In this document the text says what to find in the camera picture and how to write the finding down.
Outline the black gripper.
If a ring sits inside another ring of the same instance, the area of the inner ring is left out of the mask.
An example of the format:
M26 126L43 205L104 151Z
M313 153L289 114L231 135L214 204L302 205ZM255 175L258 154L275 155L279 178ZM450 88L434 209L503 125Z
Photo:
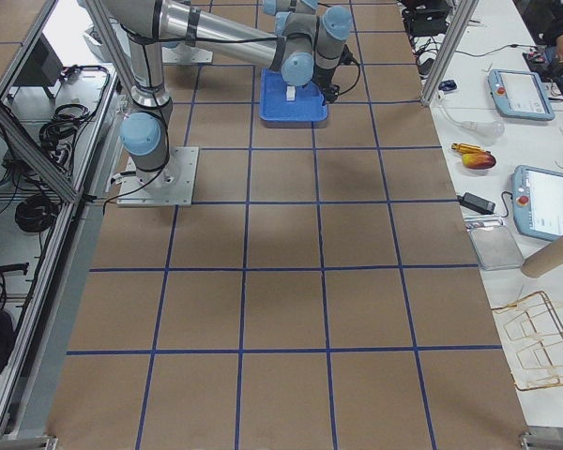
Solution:
M332 82L321 82L319 90L323 96L324 104L335 103L340 95L340 86Z

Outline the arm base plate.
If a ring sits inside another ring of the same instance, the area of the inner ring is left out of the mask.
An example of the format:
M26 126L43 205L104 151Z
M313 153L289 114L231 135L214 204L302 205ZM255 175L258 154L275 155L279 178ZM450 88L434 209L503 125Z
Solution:
M128 157L126 170L134 175L123 178L116 203L125 207L191 206L198 158L197 146L174 147L163 172L145 187L151 176L136 172Z

